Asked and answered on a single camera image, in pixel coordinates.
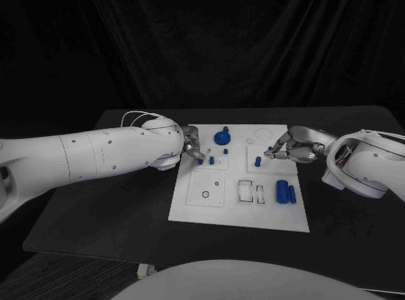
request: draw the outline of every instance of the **blue object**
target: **blue object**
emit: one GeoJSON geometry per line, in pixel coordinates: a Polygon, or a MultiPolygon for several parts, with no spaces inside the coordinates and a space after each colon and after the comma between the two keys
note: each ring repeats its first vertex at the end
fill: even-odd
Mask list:
{"type": "Polygon", "coordinates": [[[285,180],[277,181],[277,202],[281,204],[290,202],[288,182],[285,180]]]}
{"type": "Polygon", "coordinates": [[[255,167],[259,167],[261,166],[261,157],[256,156],[255,158],[255,167]]]}
{"type": "Polygon", "coordinates": [[[230,135],[229,135],[229,129],[228,127],[225,126],[223,127],[223,130],[219,131],[216,134],[215,134],[215,143],[217,145],[226,145],[230,141],[230,135]]]}
{"type": "Polygon", "coordinates": [[[288,191],[290,191],[290,202],[294,204],[295,203],[295,192],[294,192],[292,186],[288,187],[288,191]]]}

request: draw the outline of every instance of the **dark background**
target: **dark background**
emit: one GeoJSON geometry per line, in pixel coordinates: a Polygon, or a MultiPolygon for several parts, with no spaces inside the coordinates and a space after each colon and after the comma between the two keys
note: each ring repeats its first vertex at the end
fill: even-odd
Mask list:
{"type": "MultiPolygon", "coordinates": [[[[116,108],[382,105],[405,128],[405,1],[189,3],[0,1],[0,138],[116,108]]],[[[50,196],[0,227],[0,280],[50,196]]]]}

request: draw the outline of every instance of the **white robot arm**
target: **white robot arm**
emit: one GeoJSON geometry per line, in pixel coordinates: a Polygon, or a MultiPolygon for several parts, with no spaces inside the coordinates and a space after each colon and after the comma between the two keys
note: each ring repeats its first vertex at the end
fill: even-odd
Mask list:
{"type": "Polygon", "coordinates": [[[381,198],[391,189],[405,202],[405,145],[379,134],[405,140],[398,134],[366,130],[337,138],[318,129],[292,126],[264,155],[298,163],[327,156],[327,184],[340,190],[347,187],[369,198],[381,198]]]}
{"type": "Polygon", "coordinates": [[[0,139],[0,222],[52,188],[115,176],[148,166],[160,171],[181,152],[203,158],[197,128],[161,117],[138,127],[118,127],[62,136],[0,139]]]}

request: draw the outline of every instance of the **black table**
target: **black table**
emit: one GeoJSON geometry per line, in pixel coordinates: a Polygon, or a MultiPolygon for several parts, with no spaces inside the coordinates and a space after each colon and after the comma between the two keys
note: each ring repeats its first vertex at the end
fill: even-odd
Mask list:
{"type": "MultiPolygon", "coordinates": [[[[119,126],[106,111],[95,129],[119,126]]],[[[287,124],[342,136],[359,129],[405,134],[378,106],[154,110],[184,124],[287,124]]],[[[310,233],[167,221],[178,168],[147,168],[57,188],[24,242],[28,251],[173,266],[206,259],[281,264],[359,288],[405,293],[405,204],[321,182],[324,160],[297,165],[310,233]]]]}

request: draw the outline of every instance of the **gray floor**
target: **gray floor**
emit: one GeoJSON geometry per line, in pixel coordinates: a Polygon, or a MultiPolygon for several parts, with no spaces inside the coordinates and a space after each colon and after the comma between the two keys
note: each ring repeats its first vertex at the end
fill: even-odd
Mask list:
{"type": "Polygon", "coordinates": [[[131,262],[37,253],[1,282],[0,300],[109,300],[137,281],[137,270],[131,262]]]}

